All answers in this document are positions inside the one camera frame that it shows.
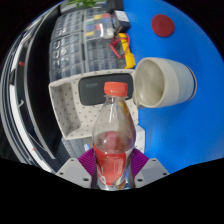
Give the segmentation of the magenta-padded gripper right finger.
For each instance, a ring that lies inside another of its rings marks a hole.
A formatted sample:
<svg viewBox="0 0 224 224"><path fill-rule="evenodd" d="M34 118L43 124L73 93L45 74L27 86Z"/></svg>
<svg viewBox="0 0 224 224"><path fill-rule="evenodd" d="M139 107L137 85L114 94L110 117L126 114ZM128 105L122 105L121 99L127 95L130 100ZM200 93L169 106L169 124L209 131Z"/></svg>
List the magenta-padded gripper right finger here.
<svg viewBox="0 0 224 224"><path fill-rule="evenodd" d="M149 159L138 149L133 150L128 177L130 189L141 188L168 174L169 172L158 159Z"/></svg>

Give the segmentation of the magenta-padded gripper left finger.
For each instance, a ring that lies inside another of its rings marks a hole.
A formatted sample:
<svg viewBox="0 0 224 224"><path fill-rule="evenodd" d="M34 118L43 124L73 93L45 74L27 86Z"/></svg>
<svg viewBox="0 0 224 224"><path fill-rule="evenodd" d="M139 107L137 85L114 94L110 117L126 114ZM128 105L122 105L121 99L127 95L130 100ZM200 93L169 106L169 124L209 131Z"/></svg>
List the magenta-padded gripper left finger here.
<svg viewBox="0 0 224 224"><path fill-rule="evenodd" d="M94 149L89 149L79 158L68 159L56 175L84 188L96 188L97 170Z"/></svg>

